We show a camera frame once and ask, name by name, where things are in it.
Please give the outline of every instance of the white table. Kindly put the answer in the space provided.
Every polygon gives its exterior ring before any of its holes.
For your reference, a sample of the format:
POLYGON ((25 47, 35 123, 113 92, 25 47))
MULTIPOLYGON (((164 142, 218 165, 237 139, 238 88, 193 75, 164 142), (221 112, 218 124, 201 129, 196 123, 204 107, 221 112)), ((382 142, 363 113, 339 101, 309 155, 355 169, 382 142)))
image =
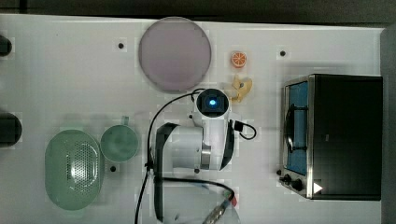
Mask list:
MULTIPOLYGON (((157 91, 140 69, 140 37, 154 21, 0 15, 0 34, 13 51, 0 60, 0 109, 15 113, 23 134, 11 150, 0 150, 0 223, 133 223, 144 174, 149 119, 175 97, 157 91), (125 45, 118 49, 119 43, 125 45), (144 144, 138 155, 109 172, 97 199, 84 210, 67 212, 45 191, 44 156, 60 130, 82 126, 100 139, 104 130, 130 116, 144 144)), ((231 82, 232 50, 247 53, 239 73, 253 90, 233 112, 258 129, 254 141, 239 139, 232 164, 200 177, 235 189, 243 223, 380 223, 380 202, 307 201, 279 186, 280 88, 313 73, 379 76, 382 29, 301 25, 198 22, 213 49, 212 64, 200 87, 231 82), (287 55, 280 57, 285 50, 287 55)), ((191 101, 167 108, 158 120, 190 124, 191 101)), ((152 185, 142 223, 155 223, 152 185)))

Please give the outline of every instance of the orange slice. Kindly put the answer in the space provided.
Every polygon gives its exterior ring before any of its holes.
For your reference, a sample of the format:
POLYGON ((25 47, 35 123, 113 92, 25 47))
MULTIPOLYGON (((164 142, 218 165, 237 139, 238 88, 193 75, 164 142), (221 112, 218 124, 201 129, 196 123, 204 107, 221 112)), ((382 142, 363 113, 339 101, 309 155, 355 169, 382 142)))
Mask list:
POLYGON ((234 52, 231 57, 231 62, 235 68, 241 68, 247 63, 247 55, 241 51, 234 52))

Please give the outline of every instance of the green colander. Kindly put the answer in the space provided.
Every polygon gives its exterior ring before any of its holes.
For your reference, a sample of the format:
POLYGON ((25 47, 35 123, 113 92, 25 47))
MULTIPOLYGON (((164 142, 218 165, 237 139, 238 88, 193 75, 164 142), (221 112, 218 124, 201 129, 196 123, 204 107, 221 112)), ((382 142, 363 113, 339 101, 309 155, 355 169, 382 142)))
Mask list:
POLYGON ((96 141, 79 130, 56 134, 46 150, 46 191, 65 210, 88 206, 103 183, 105 161, 96 141))

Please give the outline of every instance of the oven knob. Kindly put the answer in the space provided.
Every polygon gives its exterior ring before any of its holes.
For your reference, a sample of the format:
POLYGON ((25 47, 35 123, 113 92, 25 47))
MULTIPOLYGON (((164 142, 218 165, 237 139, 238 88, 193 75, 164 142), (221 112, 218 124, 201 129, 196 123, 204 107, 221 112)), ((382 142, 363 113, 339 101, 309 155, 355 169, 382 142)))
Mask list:
POLYGON ((289 185, 291 181, 291 177, 289 175, 284 175, 283 177, 280 177, 279 180, 285 183, 286 185, 289 185))
POLYGON ((301 179, 293 180, 291 181, 291 187, 297 191, 300 191, 303 189, 303 181, 301 181, 301 179))

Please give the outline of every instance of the round plate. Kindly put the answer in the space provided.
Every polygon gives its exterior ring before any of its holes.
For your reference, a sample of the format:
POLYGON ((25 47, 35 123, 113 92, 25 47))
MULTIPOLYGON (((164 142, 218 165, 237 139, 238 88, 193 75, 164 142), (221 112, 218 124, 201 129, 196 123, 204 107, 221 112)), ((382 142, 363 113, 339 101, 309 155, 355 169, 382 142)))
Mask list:
POLYGON ((184 91, 200 83, 210 60, 211 48, 205 32, 184 18, 157 21, 140 40, 140 65, 164 91, 184 91))

